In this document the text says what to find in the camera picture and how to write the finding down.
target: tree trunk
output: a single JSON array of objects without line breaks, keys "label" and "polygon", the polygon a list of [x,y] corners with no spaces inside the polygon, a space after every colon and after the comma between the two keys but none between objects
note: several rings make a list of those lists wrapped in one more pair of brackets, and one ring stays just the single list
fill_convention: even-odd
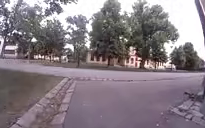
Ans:
[{"label": "tree trunk", "polygon": [[1,53],[0,53],[0,58],[3,58],[4,53],[5,53],[5,48],[6,48],[6,38],[7,38],[7,37],[4,37],[4,39],[3,39],[3,45],[2,45],[2,51],[1,51]]},{"label": "tree trunk", "polygon": [[31,44],[28,46],[28,62],[30,63]]},{"label": "tree trunk", "polygon": [[107,58],[107,67],[109,67],[111,65],[111,57]]},{"label": "tree trunk", "polygon": [[49,55],[49,61],[51,62],[51,55]]},{"label": "tree trunk", "polygon": [[77,52],[77,67],[79,67],[80,66],[80,52],[78,51]]},{"label": "tree trunk", "polygon": [[59,56],[59,63],[62,63],[62,56]]},{"label": "tree trunk", "polygon": [[140,67],[141,69],[145,69],[145,59],[142,59],[141,63],[140,63]]},{"label": "tree trunk", "polygon": [[[158,64],[159,64],[159,62],[158,62]],[[157,68],[157,65],[156,65],[156,61],[155,61],[155,69]]]}]

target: path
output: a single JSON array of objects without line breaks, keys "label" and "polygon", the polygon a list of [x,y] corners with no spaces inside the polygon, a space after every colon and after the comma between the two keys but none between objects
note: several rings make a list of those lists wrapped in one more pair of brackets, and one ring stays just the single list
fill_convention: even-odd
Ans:
[{"label": "path", "polygon": [[69,69],[0,60],[0,68],[64,77],[118,81],[79,81],[66,128],[202,128],[167,113],[182,102],[184,91],[198,92],[204,73],[159,73]]},{"label": "path", "polygon": [[62,67],[42,66],[23,63],[22,60],[2,60],[0,68],[35,72],[64,77],[109,78],[117,80],[162,80],[188,77],[201,77],[204,73],[165,73],[165,72],[128,72],[128,71],[101,71],[90,69],[73,69]]},{"label": "path", "polygon": [[65,128],[202,128],[167,112],[199,79],[146,82],[78,82]]}]

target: paved road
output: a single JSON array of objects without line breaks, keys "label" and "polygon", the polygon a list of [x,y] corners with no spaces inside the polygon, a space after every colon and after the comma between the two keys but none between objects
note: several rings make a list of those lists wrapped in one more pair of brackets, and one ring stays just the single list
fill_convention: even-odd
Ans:
[{"label": "paved road", "polygon": [[167,112],[201,78],[146,82],[78,82],[65,128],[202,128]]},{"label": "paved road", "polygon": [[69,69],[17,60],[0,60],[0,68],[64,77],[136,80],[78,82],[65,128],[157,128],[157,124],[161,128],[201,128],[166,111],[182,101],[184,91],[197,92],[204,73]]},{"label": "paved road", "polygon": [[0,68],[36,72],[64,77],[91,77],[109,78],[117,80],[160,80],[185,77],[201,77],[204,73],[154,73],[154,72],[127,72],[127,71],[101,71],[89,69],[73,69],[62,67],[50,67],[37,64],[27,64],[20,60],[0,59]]}]

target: road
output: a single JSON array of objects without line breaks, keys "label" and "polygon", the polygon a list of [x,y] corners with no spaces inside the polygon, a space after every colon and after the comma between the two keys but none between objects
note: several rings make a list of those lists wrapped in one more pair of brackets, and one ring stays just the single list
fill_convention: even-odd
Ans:
[{"label": "road", "polygon": [[204,73],[69,69],[0,60],[0,68],[64,77],[133,81],[78,81],[65,128],[202,128],[167,112],[184,91],[198,92]]},{"label": "road", "polygon": [[22,60],[0,59],[0,68],[35,72],[64,77],[108,78],[116,80],[162,80],[188,77],[202,77],[204,73],[164,73],[164,72],[128,72],[128,71],[101,71],[89,69],[73,69],[50,67],[37,64],[23,63]]},{"label": "road", "polygon": [[168,113],[197,92],[201,78],[145,82],[78,82],[65,128],[202,128]]}]

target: road surface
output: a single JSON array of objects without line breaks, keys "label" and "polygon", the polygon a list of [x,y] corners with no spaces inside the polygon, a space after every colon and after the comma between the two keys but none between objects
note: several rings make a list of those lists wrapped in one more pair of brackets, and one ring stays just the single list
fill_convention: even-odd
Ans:
[{"label": "road surface", "polygon": [[0,68],[35,72],[64,77],[109,78],[116,80],[161,80],[188,77],[202,77],[204,73],[165,73],[165,72],[128,72],[128,71],[101,71],[90,69],[74,69],[42,66],[23,63],[22,60],[0,59]]},{"label": "road surface", "polygon": [[133,81],[78,81],[65,128],[202,128],[167,112],[184,91],[198,92],[204,73],[69,69],[0,60],[0,68],[63,77]]},{"label": "road surface", "polygon": [[65,128],[202,128],[168,113],[197,92],[201,78],[145,82],[77,82]]}]

